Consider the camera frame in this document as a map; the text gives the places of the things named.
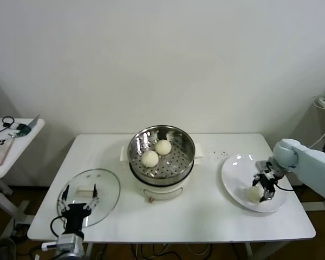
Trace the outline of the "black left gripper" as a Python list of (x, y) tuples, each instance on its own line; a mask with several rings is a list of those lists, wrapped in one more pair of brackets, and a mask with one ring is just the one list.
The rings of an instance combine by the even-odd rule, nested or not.
[(98, 202), (98, 190), (96, 184), (93, 186), (92, 199), (86, 203), (67, 204), (67, 197), (69, 192), (69, 185), (62, 191), (60, 197), (57, 200), (57, 207), (62, 213), (61, 216), (66, 219), (66, 227), (63, 234), (75, 234), (82, 235), (83, 220), (90, 216), (91, 210), (93, 210)]

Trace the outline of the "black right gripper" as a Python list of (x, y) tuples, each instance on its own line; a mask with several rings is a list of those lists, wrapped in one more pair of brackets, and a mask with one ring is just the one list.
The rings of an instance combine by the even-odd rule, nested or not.
[(254, 187), (260, 183), (264, 189), (263, 195), (259, 200), (260, 203), (272, 200), (275, 195), (275, 182), (276, 179), (274, 177), (269, 177), (266, 173), (261, 172), (258, 175), (254, 175), (252, 186)]

